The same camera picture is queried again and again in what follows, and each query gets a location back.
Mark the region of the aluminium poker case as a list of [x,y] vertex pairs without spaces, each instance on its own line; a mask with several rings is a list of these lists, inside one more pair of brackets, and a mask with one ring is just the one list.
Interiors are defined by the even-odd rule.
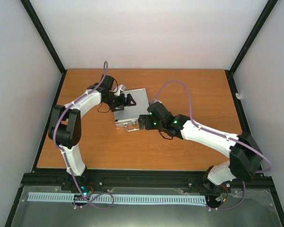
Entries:
[[140,129],[138,119],[140,115],[148,114],[149,100],[146,88],[127,90],[123,92],[125,97],[131,95],[136,102],[135,106],[126,106],[124,110],[114,112],[115,125],[117,128],[124,127],[126,131]]

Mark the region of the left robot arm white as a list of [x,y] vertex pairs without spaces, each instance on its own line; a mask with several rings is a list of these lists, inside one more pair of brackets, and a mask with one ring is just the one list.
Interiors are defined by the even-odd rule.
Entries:
[[65,105],[55,105],[51,111],[48,137],[60,150],[67,173],[74,176],[73,186],[81,191],[89,185],[89,178],[83,175],[86,165],[79,149],[82,117],[102,103],[107,104],[112,112],[136,106],[132,95],[124,94],[123,85],[112,90],[114,81],[113,77],[104,74],[99,83],[89,86],[78,98]]

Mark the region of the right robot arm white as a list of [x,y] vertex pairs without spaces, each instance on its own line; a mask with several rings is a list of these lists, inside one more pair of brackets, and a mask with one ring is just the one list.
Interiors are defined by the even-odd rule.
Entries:
[[167,140],[191,140],[228,158],[206,170],[201,183],[207,191],[212,192],[217,186],[234,179],[250,182],[257,174],[264,158],[250,134],[226,133],[195,122],[186,115],[173,115],[161,102],[151,104],[147,112],[138,118],[140,129],[157,130]]

